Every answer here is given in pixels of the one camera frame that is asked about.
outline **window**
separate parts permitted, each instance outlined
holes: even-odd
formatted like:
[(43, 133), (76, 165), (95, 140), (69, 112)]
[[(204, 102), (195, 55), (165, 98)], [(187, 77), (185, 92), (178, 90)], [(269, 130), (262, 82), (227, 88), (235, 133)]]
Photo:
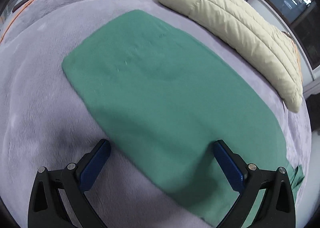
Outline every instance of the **window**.
[(320, 9), (317, 0), (265, 0), (289, 26), (312, 69), (320, 65)]

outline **orange stripe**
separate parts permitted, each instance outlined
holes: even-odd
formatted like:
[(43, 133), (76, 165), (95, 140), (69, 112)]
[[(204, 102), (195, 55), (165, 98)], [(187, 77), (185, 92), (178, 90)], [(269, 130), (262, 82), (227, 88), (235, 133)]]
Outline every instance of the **orange stripe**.
[(10, 22), (10, 24), (8, 25), (8, 27), (5, 29), (1, 39), (0, 39), (0, 44), (2, 42), (2, 40), (4, 39), (5, 34), (7, 33), (7, 31), (9, 30), (10, 26), (13, 24), (13, 22), (17, 19), (17, 17), (21, 14), (22, 11), (24, 11), (33, 1), (35, 0), (29, 0), (24, 6), (23, 8), (14, 16), (14, 18), (12, 19), (12, 21)]

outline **bed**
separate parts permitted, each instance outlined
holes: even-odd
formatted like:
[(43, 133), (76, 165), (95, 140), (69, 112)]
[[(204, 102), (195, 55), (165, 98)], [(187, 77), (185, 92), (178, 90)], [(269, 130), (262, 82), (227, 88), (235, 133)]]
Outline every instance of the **bed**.
[[(305, 175), (298, 208), (311, 151), (304, 100), (299, 113), (290, 112), (271, 84), (234, 49), (157, 0), (34, 0), (7, 18), (0, 44), (0, 197), (17, 224), (27, 227), (31, 188), (40, 166), (59, 169), (77, 162), (106, 137), (65, 78), (63, 58), (102, 25), (134, 9), (201, 41), (268, 105), (284, 133), (288, 161), (293, 168), (301, 165)], [(114, 147), (108, 168), (86, 195), (110, 227), (210, 227), (155, 187)], [(70, 207), (67, 211), (79, 227)]]

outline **green towel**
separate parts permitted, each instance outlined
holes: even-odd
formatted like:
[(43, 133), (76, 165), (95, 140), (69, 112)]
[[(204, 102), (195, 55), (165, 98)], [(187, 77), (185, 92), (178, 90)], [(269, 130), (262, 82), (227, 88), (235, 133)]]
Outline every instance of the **green towel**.
[(62, 68), (93, 118), (138, 169), (213, 226), (239, 194), (210, 142), (223, 139), (260, 169), (283, 166), (293, 181), (284, 135), (268, 106), (214, 52), (158, 18), (140, 10), (117, 17), (75, 48)]

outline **metal screw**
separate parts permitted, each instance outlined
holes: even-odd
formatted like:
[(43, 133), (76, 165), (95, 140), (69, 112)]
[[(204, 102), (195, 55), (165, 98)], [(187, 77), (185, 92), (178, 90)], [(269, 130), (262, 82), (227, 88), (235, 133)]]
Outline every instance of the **metal screw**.
[(249, 164), (249, 169), (250, 170), (256, 170), (257, 169), (257, 166), (255, 164)]
[(280, 173), (284, 174), (285, 173), (285, 169), (283, 167), (279, 168)]
[(76, 164), (75, 164), (75, 163), (70, 163), (70, 164), (67, 166), (67, 168), (68, 168), (69, 170), (73, 170), (75, 167), (76, 167)]
[(39, 167), (39, 169), (38, 169), (38, 172), (39, 173), (42, 173), (42, 172), (44, 172), (45, 171), (45, 168), (44, 167)]

